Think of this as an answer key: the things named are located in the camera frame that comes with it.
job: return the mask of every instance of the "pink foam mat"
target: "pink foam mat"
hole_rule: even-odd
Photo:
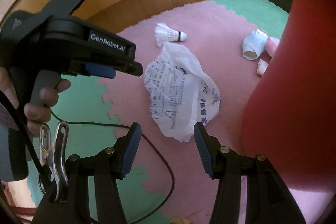
[[[243,58],[241,43],[257,26],[213,1],[189,4],[163,12],[119,33],[136,44],[135,59],[144,69],[161,52],[154,37],[158,22],[165,22],[170,28],[187,33],[188,39],[183,45],[198,58],[203,71],[220,89],[219,115],[206,125],[208,133],[216,136],[223,146],[244,154],[240,135],[241,117],[260,78],[256,74],[258,60]],[[270,57],[263,54],[263,59],[269,61]],[[106,84],[108,88],[102,94],[103,101],[113,102],[108,115],[111,117],[117,114],[121,124],[139,122],[143,133],[171,165],[176,179],[175,190],[161,212],[168,218],[190,216],[194,224],[209,223],[218,181],[209,179],[204,172],[193,138],[189,143],[179,143],[160,132],[151,118],[150,100],[143,77],[117,73],[113,80],[99,79],[99,84]],[[125,134],[125,130],[115,130],[115,133],[119,137]],[[141,140],[134,165],[143,166],[149,174],[150,179],[143,182],[148,193],[160,191],[166,195],[169,192],[169,172],[145,140]],[[293,191],[293,195],[307,223],[314,223],[329,204],[333,193]],[[242,208],[246,206],[245,199],[246,195]],[[244,223],[244,215],[245,213],[241,213],[240,223]]]

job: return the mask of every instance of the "shuttlecock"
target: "shuttlecock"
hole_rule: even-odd
[[[175,31],[169,28],[165,23],[157,23],[155,28],[156,45],[162,47],[166,42],[182,42],[187,39],[185,32]]]

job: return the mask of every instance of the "black cable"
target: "black cable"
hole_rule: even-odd
[[[62,119],[60,119],[59,117],[57,117],[55,115],[55,113],[53,111],[51,111],[51,114],[59,121],[63,121]],[[65,121],[68,124],[93,124],[96,126],[104,126],[104,127],[120,127],[120,128],[131,128],[129,126],[125,126],[122,124],[116,124],[116,123],[100,123],[100,122],[69,122],[69,121]],[[157,206],[153,211],[151,211],[150,213],[148,213],[147,215],[145,215],[144,217],[130,223],[130,224],[136,224],[139,223],[140,221],[148,218],[149,216],[151,216],[152,214],[154,214],[157,210],[159,210],[170,198],[170,196],[172,195],[174,188],[175,188],[175,176],[173,173],[172,168],[170,167],[169,163],[166,161],[166,159],[162,156],[162,154],[157,150],[157,148],[154,146],[154,144],[142,133],[142,137],[148,142],[148,144],[154,149],[155,153],[157,153],[157,155],[160,157],[160,159],[163,161],[163,163],[165,164],[165,166],[167,167],[169,174],[171,176],[171,187],[170,187],[170,191],[168,193],[168,195],[166,196],[166,198],[164,199],[164,201],[162,201],[160,203],[159,206]],[[93,224],[99,224],[98,221],[96,221],[95,219],[91,218],[91,222]]]
[[[28,135],[28,129],[23,123],[22,119],[20,118],[17,110],[13,107],[10,100],[1,90],[0,90],[0,102],[4,106],[4,108],[8,111],[8,113],[11,115],[14,122],[16,123],[17,128],[21,132],[22,138],[28,148],[29,154],[31,156],[31,159],[33,160],[33,163],[37,171],[40,173],[41,179],[43,180],[45,185],[49,186],[51,184],[51,181],[48,179],[47,175],[43,172],[40,160],[36,154],[33,143],[31,142],[30,137]]]

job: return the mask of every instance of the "gray handle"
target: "gray handle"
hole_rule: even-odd
[[[60,82],[60,74],[54,71],[41,70],[35,80],[30,102],[43,106],[40,90],[44,87],[55,88]],[[15,129],[0,125],[0,179],[17,181],[28,176],[27,160],[31,160],[21,133]]]

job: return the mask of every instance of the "orange object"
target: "orange object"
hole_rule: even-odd
[[[248,156],[289,187],[336,190],[336,0],[293,0],[280,44],[242,120]]]

